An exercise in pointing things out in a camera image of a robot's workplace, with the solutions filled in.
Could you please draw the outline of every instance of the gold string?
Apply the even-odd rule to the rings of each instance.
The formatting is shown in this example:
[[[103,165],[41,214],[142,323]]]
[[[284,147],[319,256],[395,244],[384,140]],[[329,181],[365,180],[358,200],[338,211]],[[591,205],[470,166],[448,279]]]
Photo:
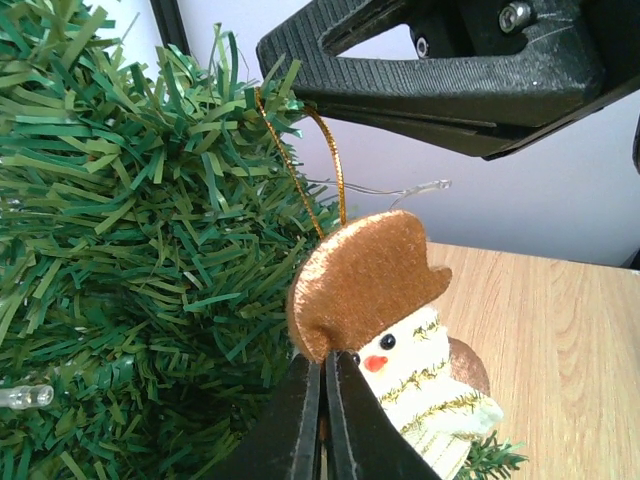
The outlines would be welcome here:
[[[273,138],[273,141],[275,142],[276,147],[280,151],[280,154],[282,155],[282,158],[284,159],[284,162],[287,165],[287,168],[289,169],[289,173],[291,173],[291,176],[293,177],[293,180],[296,184],[296,188],[298,189],[298,192],[302,197],[302,202],[304,203],[304,206],[307,209],[309,216],[311,217],[313,226],[318,232],[318,235],[320,236],[320,238],[324,238],[325,236],[324,232],[320,227],[320,223],[318,222],[318,219],[313,213],[313,209],[311,208],[309,199],[307,198],[307,195],[305,194],[304,189],[300,184],[300,180],[298,180],[297,172],[295,167],[293,166],[291,157],[289,156],[284,146],[282,145],[282,142],[280,141],[280,138],[278,137],[278,134],[276,133],[275,128],[273,128],[273,125],[271,124],[271,122],[267,120],[267,113],[265,112],[264,107],[262,106],[260,91],[258,89],[255,89],[255,99],[256,99],[256,104],[258,105],[258,109],[260,110],[260,114],[262,115],[262,118],[265,124],[267,125],[267,128],[269,129],[269,133],[271,133],[271,137]],[[315,120],[316,124],[322,130],[322,133],[324,134],[324,137],[327,141],[327,145],[329,146],[329,150],[331,151],[331,156],[333,157],[333,163],[336,169],[338,196],[340,198],[340,223],[344,225],[347,223],[347,210],[345,207],[344,175],[342,173],[342,164],[340,163],[340,155],[338,154],[338,147],[336,145],[336,141],[333,138],[333,135],[331,134],[329,127],[322,120],[322,118],[320,118],[320,116],[315,110],[313,110],[311,107],[306,107],[305,111]]]

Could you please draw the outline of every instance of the brown snowman arm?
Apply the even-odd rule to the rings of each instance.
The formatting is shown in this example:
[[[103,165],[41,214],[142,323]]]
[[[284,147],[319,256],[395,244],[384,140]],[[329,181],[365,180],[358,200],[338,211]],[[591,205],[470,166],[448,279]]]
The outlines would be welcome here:
[[[489,375],[476,352],[457,338],[449,337],[449,345],[451,346],[451,376],[490,396]]]

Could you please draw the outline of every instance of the orange nose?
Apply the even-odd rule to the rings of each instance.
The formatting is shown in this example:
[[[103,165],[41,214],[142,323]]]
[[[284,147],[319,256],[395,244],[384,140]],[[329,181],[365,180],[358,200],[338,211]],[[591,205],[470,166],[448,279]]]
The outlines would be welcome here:
[[[377,357],[375,355],[371,355],[370,357],[365,358],[364,366],[370,372],[376,373],[380,370],[384,365],[389,361],[387,357]]]

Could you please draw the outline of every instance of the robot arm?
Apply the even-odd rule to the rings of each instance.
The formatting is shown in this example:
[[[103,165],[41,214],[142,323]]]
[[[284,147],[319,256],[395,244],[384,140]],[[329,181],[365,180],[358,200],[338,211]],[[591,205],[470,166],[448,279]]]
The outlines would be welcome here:
[[[338,56],[400,24],[416,60]],[[640,89],[640,1],[313,0],[257,54],[323,116],[493,160]]]

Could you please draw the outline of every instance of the black eye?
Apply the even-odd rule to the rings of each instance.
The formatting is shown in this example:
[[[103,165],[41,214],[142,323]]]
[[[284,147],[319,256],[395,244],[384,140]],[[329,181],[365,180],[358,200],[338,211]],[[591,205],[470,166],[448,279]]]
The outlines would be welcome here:
[[[384,337],[380,339],[380,348],[383,350],[391,350],[396,346],[396,337],[387,333]]]

